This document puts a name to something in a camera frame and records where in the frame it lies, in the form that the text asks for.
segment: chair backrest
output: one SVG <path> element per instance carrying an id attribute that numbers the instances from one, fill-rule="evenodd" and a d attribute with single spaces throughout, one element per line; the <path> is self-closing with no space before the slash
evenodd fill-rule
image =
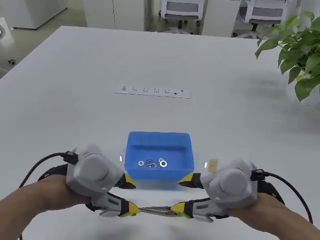
<path id="1" fill-rule="evenodd" d="M 245 16 L 241 16 L 244 22 L 251 20 L 279 21 L 282 23 L 289 17 L 291 0 L 245 0 Z"/>
<path id="2" fill-rule="evenodd" d="M 205 2 L 206 0 L 161 0 L 161 17 L 185 16 L 186 19 L 201 20 Z"/>

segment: green plant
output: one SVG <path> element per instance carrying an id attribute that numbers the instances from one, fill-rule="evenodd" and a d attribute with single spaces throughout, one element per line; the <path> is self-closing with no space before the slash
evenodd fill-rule
<path id="1" fill-rule="evenodd" d="M 301 27 L 300 15 L 291 16 L 286 22 L 271 27 L 265 32 L 269 39 L 263 44 L 258 41 L 258 58 L 262 51 L 280 46 L 278 67 L 281 73 L 289 71 L 289 82 L 297 79 L 295 93 L 299 101 L 310 95 L 312 89 L 320 85 L 320 17 L 311 12 L 301 14 L 311 21 L 310 27 Z"/>

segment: metal tweezers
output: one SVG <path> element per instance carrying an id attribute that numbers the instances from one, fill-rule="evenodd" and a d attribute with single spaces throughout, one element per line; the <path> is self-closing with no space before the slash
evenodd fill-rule
<path id="1" fill-rule="evenodd" d="M 179 214 L 171 210 L 170 206 L 140 207 L 139 210 L 146 214 L 154 214 L 164 217 L 180 217 Z"/>

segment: socket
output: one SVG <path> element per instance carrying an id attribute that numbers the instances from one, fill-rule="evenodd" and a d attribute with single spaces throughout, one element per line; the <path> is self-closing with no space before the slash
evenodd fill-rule
<path id="1" fill-rule="evenodd" d="M 146 87 L 146 86 L 132 86 L 121 85 L 113 89 L 114 94 L 130 94 L 130 95 L 143 95 L 167 98 L 180 98 L 190 99 L 191 94 L 184 88 L 161 88 L 161 87 Z"/>

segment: potted plant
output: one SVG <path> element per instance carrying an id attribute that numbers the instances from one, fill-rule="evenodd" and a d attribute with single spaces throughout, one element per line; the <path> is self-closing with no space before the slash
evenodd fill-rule
<path id="1" fill-rule="evenodd" d="M 258 41 L 258 58 L 262 51 L 281 47 L 278 67 L 281 73 L 289 71 L 287 93 L 305 105 L 320 108 L 320 17 L 311 12 L 302 13 L 310 18 L 311 25 L 300 30 L 299 15 L 268 29 L 269 39 Z"/>

